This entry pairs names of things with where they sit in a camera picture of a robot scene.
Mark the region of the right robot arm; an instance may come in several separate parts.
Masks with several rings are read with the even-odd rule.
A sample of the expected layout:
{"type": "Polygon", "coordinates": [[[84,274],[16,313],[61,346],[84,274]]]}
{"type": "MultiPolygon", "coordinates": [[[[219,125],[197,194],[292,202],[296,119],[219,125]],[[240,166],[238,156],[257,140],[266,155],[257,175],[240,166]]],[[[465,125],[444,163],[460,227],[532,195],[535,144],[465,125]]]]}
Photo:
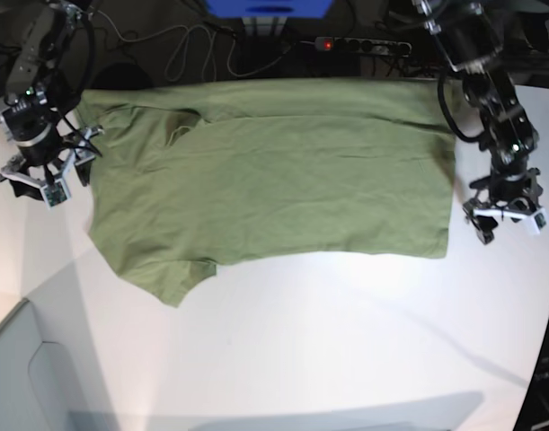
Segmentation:
{"type": "Polygon", "coordinates": [[[75,171],[83,186],[101,151],[92,140],[101,126],[77,128],[67,113],[80,102],[92,76],[96,42],[89,1],[46,1],[26,31],[3,86],[0,128],[18,152],[0,170],[16,197],[42,201],[49,208],[71,198],[66,177],[75,171]],[[80,82],[71,86],[60,70],[77,29],[83,29],[88,55],[80,82]]]}

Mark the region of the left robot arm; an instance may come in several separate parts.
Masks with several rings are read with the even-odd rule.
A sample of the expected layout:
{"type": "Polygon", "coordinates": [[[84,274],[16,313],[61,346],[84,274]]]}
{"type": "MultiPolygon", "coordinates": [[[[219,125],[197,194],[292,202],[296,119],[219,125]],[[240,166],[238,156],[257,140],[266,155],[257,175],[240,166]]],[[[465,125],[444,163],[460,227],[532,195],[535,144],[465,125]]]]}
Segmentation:
{"type": "Polygon", "coordinates": [[[483,6],[477,1],[417,1],[414,6],[423,16],[419,26],[447,61],[437,86],[445,120],[462,142],[476,144],[491,156],[489,174],[469,185],[475,194],[463,205],[466,221],[484,245],[493,241],[503,219],[541,233],[547,225],[539,202],[541,172],[528,165],[539,135],[500,61],[502,45],[483,6]],[[476,136],[460,130],[447,105],[445,83],[450,74],[460,78],[465,101],[478,111],[483,130],[476,136]]]}

